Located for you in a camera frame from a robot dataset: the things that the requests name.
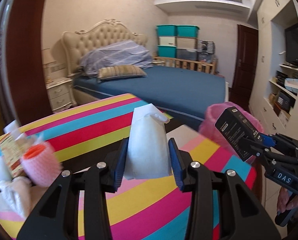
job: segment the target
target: television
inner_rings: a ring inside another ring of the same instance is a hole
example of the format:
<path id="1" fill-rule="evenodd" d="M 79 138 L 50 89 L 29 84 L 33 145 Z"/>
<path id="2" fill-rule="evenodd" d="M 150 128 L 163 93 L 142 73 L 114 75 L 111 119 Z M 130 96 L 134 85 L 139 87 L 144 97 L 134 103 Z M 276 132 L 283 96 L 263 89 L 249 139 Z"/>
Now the television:
<path id="1" fill-rule="evenodd" d="M 285 30 L 286 62 L 298 65 L 298 23 Z"/>

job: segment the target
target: teal storage box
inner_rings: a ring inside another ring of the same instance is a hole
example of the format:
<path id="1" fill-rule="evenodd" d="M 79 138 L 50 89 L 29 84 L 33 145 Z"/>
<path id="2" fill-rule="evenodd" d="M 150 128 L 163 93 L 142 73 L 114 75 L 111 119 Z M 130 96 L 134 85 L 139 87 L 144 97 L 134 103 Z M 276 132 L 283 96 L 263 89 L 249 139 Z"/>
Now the teal storage box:
<path id="1" fill-rule="evenodd" d="M 198 37 L 199 27 L 196 25 L 178 25 L 177 32 L 179 37 Z"/>
<path id="2" fill-rule="evenodd" d="M 158 46 L 159 57 L 176 57 L 176 46 Z"/>
<path id="3" fill-rule="evenodd" d="M 177 36 L 177 25 L 157 25 L 158 36 Z"/>

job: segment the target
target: nightstand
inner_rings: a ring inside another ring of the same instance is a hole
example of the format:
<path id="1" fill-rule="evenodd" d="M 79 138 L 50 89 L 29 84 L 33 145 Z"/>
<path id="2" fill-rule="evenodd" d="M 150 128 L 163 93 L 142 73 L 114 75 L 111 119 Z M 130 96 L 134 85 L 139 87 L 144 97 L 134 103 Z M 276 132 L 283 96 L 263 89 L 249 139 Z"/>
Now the nightstand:
<path id="1" fill-rule="evenodd" d="M 67 110 L 71 106 L 77 106 L 72 93 L 72 79 L 57 78 L 46 84 L 46 89 L 53 113 Z"/>

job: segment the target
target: bed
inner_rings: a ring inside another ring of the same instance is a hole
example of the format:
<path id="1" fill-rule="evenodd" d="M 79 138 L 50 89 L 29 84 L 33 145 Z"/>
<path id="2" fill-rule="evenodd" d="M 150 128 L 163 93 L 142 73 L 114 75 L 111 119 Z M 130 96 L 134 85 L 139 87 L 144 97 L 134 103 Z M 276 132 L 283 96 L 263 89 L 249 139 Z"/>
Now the bed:
<path id="1" fill-rule="evenodd" d="M 198 130 L 208 106 L 228 101 L 228 86 L 224 78 L 188 69 L 154 66 L 144 69 L 147 73 L 144 78 L 101 83 L 96 78 L 79 74 L 79 61 L 87 52 L 124 40 L 145 46 L 148 37 L 132 33 L 116 20 L 102 21 L 86 31 L 62 34 L 68 77 L 74 80 L 73 94 L 78 104 L 131 93 Z"/>

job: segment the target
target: white plastic bag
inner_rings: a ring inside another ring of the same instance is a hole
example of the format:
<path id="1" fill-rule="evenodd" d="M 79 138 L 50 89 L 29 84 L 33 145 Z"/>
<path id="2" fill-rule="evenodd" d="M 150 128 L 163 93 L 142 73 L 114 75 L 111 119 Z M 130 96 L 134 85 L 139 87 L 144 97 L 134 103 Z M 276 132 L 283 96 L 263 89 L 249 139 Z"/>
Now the white plastic bag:
<path id="1" fill-rule="evenodd" d="M 0 191 L 3 199 L 10 208 L 23 218 L 27 218 L 31 211 L 30 197 L 31 181 L 19 176 L 10 181 L 0 181 Z"/>
<path id="2" fill-rule="evenodd" d="M 126 179 L 156 179 L 172 175 L 164 123 L 169 119 L 153 104 L 134 109 L 126 166 Z"/>

